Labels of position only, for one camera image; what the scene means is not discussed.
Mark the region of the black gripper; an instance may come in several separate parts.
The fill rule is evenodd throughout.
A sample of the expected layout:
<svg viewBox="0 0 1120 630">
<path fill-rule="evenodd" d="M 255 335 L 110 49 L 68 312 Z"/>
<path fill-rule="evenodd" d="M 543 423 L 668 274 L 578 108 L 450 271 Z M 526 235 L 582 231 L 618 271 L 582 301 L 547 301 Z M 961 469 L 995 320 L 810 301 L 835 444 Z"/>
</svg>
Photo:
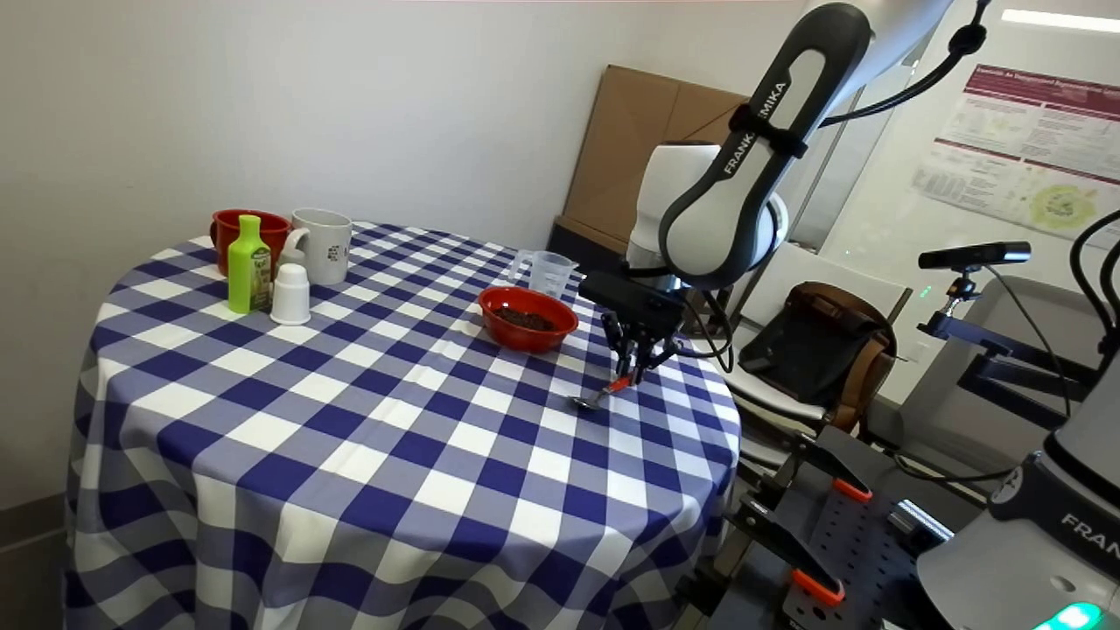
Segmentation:
<svg viewBox="0 0 1120 630">
<path fill-rule="evenodd" d="M 660 368 L 674 355 L 668 335 L 680 332 L 684 315 L 684 298 L 680 290 L 590 274 L 582 283 L 582 295 L 602 308 L 604 340 L 618 349 L 618 377 L 627 385 L 637 385 L 645 371 Z"/>
</svg>

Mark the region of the second Franka robot base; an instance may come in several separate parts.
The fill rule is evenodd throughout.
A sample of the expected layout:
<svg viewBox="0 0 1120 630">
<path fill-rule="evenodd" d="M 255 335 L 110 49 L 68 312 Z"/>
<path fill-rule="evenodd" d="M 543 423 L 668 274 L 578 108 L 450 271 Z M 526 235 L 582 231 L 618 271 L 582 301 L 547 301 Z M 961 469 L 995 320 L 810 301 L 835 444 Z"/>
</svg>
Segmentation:
<svg viewBox="0 0 1120 630">
<path fill-rule="evenodd" d="M 1120 630 L 1120 385 L 1103 377 L 915 581 L 953 630 Z"/>
</svg>

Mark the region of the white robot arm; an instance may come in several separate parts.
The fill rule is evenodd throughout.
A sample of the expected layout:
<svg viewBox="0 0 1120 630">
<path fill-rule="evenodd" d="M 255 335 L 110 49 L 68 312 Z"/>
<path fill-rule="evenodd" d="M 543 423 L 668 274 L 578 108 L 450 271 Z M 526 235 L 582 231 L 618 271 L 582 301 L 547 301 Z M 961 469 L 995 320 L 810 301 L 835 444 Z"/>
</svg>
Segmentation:
<svg viewBox="0 0 1120 630">
<path fill-rule="evenodd" d="M 602 330 L 618 383 L 641 383 L 674 355 L 673 335 L 690 295 L 731 287 L 782 243 L 777 185 L 819 129 L 929 91 L 984 47 L 991 0 L 974 0 L 933 70 L 887 97 L 843 108 L 852 91 L 903 63 L 947 3 L 815 0 L 782 34 L 756 91 L 726 116 L 725 141 L 705 145 L 693 173 L 645 168 L 627 263 L 583 281 L 583 295 L 604 308 Z"/>
</svg>

